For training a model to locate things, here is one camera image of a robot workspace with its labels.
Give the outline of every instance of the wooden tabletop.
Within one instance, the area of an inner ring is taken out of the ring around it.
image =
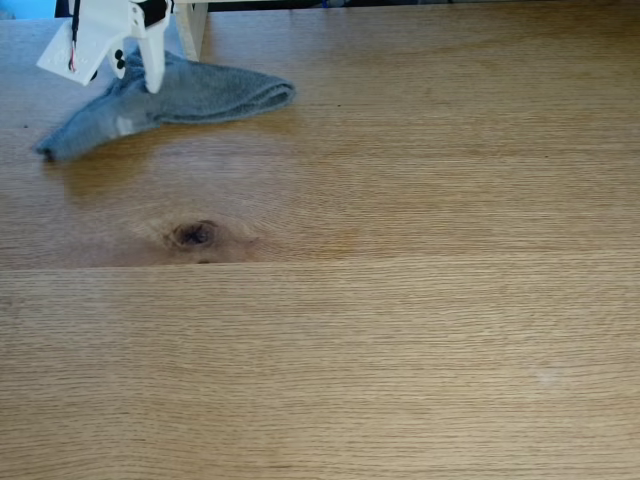
[[[637,480],[638,2],[216,14],[294,106],[45,165],[111,79],[58,25],[0,29],[0,479]]]

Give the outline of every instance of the wood knot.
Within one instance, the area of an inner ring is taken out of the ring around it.
[[[171,243],[183,249],[210,247],[216,240],[217,228],[210,220],[179,225],[171,232]]]

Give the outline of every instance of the white chair leg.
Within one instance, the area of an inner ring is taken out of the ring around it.
[[[176,3],[176,23],[185,55],[189,60],[199,61],[202,40],[208,15],[207,3]]]

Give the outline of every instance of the folded cloth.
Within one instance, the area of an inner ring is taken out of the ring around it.
[[[240,68],[208,65],[166,53],[158,93],[149,93],[140,51],[126,59],[122,80],[73,115],[36,146],[48,160],[69,160],[94,147],[163,124],[222,123],[282,108],[293,100],[293,84]]]

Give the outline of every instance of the white robot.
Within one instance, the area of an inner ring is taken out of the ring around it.
[[[82,85],[95,77],[105,57],[124,77],[124,39],[138,39],[147,89],[157,93],[164,77],[167,0],[69,0],[66,22],[38,60],[38,66]]]

